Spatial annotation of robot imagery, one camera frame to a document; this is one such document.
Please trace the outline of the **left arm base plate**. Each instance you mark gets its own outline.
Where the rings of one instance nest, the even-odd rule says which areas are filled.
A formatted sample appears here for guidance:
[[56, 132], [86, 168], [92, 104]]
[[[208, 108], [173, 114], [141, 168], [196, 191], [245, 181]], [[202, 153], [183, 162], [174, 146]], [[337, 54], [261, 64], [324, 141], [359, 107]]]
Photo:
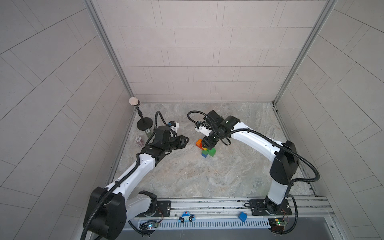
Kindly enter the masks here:
[[171, 201], [156, 201], [156, 204], [151, 203], [149, 209], [136, 215], [136, 218], [160, 218], [169, 217], [171, 211]]

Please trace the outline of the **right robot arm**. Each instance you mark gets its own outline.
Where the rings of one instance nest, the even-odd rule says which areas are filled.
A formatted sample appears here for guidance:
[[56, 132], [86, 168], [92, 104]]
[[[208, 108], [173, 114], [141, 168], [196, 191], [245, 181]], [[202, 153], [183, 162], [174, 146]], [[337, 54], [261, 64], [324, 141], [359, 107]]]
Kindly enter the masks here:
[[[290, 141], [277, 142], [241, 122], [234, 116], [223, 118], [214, 110], [205, 114], [201, 111], [190, 111], [187, 118], [195, 124], [195, 130], [205, 135], [202, 146], [213, 149], [216, 144], [226, 139], [226, 146], [231, 144], [230, 138], [240, 141], [265, 156], [271, 163], [270, 176], [272, 183], [266, 196], [264, 209], [270, 215], [281, 211], [283, 201], [289, 196], [296, 182], [313, 183], [320, 179], [319, 171], [304, 157], [297, 154], [296, 146]], [[313, 178], [293, 178], [300, 162], [307, 165], [315, 174]]]

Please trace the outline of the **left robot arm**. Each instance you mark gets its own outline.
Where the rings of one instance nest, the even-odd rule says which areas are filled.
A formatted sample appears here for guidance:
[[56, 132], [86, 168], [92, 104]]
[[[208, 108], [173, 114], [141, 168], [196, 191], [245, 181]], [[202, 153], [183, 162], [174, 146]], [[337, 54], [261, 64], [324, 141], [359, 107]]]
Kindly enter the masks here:
[[177, 134], [179, 123], [175, 121], [154, 127], [152, 135], [136, 154], [136, 161], [115, 182], [105, 188], [97, 187], [91, 193], [80, 236], [82, 240], [86, 239], [88, 232], [96, 234], [99, 240], [114, 240], [127, 221], [140, 214], [156, 212], [155, 194], [141, 191], [134, 198], [130, 195], [166, 155], [185, 148], [189, 138]]

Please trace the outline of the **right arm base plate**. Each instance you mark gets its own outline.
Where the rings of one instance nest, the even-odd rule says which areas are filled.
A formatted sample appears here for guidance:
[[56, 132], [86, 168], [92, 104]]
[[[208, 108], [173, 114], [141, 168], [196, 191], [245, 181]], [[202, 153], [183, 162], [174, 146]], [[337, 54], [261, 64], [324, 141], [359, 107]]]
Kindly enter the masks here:
[[278, 206], [278, 210], [271, 210], [270, 212], [267, 209], [265, 200], [249, 200], [244, 206], [251, 209], [253, 216], [290, 216], [292, 210], [295, 209], [294, 205], [291, 205], [288, 200], [283, 200], [282, 204]]

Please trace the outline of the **small green lego brick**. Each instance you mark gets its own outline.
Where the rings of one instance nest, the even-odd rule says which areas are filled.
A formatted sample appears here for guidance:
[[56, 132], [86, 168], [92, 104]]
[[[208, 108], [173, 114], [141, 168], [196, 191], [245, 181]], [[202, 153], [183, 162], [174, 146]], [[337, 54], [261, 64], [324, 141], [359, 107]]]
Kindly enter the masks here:
[[211, 150], [208, 150], [208, 154], [209, 154], [211, 157], [214, 157], [215, 154], [216, 154], [216, 149], [215, 149], [215, 148], [212, 148]]

